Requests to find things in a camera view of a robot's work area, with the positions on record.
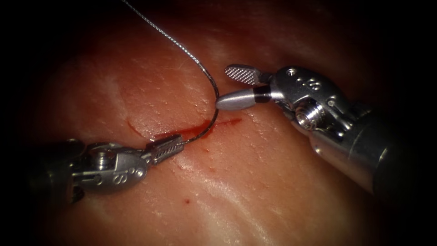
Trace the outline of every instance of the braided suture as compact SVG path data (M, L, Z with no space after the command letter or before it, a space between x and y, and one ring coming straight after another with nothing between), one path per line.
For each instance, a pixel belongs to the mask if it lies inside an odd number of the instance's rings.
M211 74L209 74L209 72L206 70L206 68L203 66L203 64L195 56L193 56L184 46L182 46L182 44L177 42L174 38L172 38L170 35L168 35L166 32L164 32L161 28L157 27L153 22L151 22L149 19L147 19L137 9L135 9L132 5L130 5L128 3L128 1L126 1L126 0L120 0L120 1L125 3L132 11L134 11L138 16L140 16L143 20L145 20L150 26L152 26L159 33L161 33L166 38L168 38L171 42L173 42L175 45L177 45L183 52L185 52L185 54L187 54L197 64L197 66L200 68L200 70L208 78L209 82L213 86L215 98L217 99L219 97L219 89L217 88L217 84L215 83L213 77L211 76ZM202 136L204 136L212 128L212 126L214 125L215 120L217 119L218 114L219 114L219 110L215 109L214 115L213 115L213 117L211 119L211 122L208 124L208 126L201 133L199 133L198 135L196 135L196 136L194 136L194 137L192 137L192 138L190 138L188 140L185 140L185 141L181 142L179 145L185 145L185 144L191 143L191 142L201 138Z

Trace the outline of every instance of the engraved marking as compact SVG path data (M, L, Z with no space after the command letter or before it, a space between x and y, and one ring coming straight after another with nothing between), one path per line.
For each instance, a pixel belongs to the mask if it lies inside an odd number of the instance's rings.
M117 174L114 176L114 178L112 179L112 182L114 184L124 184L127 181L127 174Z

